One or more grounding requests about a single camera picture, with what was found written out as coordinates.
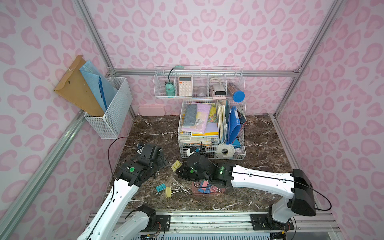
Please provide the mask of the yellow binder clip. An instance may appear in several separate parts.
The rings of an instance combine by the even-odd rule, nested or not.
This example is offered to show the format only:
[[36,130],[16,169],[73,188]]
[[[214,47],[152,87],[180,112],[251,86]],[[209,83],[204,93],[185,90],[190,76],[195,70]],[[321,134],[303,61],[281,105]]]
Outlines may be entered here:
[[170,187],[166,187],[165,195],[166,195],[166,198],[171,198],[172,197],[172,190],[171,190]]
[[182,163],[179,160],[176,160],[175,163],[171,166],[173,172],[176,172],[182,166]]

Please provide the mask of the pink storage box tray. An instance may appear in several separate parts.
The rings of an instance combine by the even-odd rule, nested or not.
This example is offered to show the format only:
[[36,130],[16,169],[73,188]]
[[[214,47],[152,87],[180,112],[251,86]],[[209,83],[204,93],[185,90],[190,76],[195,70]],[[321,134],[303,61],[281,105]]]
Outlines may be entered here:
[[217,196],[225,192],[225,189],[220,189],[211,185],[208,181],[193,182],[193,194],[196,196]]

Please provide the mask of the teal binder clip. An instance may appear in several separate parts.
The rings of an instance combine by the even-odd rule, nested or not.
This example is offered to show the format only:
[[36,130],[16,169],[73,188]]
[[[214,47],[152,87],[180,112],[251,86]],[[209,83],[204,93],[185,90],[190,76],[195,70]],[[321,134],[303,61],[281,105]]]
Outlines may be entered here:
[[161,184],[161,185],[156,186],[157,193],[159,193],[161,191],[164,191],[165,189],[166,189],[166,185],[165,184]]

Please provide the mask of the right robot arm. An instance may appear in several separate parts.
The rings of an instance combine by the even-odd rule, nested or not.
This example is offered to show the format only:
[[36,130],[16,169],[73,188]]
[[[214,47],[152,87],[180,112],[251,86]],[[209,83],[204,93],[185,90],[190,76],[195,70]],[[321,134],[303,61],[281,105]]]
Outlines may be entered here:
[[249,188],[279,195],[281,199],[269,209],[269,219],[277,223],[285,224],[295,215],[317,214],[313,185],[300,169],[291,173],[263,172],[235,164],[215,164],[195,147],[187,152],[187,160],[176,170],[184,180],[208,181],[220,189]]

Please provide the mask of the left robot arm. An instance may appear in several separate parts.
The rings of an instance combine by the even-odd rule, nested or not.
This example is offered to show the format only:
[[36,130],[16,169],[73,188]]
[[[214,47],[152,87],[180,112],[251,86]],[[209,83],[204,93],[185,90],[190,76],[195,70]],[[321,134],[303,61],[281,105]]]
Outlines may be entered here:
[[115,226],[140,186],[167,164],[161,147],[145,144],[132,160],[122,165],[110,193],[78,239],[131,240],[143,230],[160,228],[157,211],[145,205],[134,210],[120,227]]

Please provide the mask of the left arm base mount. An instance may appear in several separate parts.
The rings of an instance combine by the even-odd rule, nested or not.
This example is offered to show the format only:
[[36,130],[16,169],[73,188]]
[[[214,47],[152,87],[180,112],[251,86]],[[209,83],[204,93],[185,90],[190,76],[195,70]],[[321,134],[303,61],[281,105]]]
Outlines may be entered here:
[[158,215],[155,209],[141,205],[125,217],[125,222],[129,222],[130,225],[138,223],[141,232],[168,232],[170,230],[171,215]]

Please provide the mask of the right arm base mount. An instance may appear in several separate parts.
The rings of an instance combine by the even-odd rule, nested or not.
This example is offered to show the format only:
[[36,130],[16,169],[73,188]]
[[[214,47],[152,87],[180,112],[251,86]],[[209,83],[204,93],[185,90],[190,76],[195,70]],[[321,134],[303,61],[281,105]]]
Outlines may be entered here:
[[268,214],[251,214],[251,224],[254,231],[290,231],[295,230],[291,219],[286,223],[272,220]]

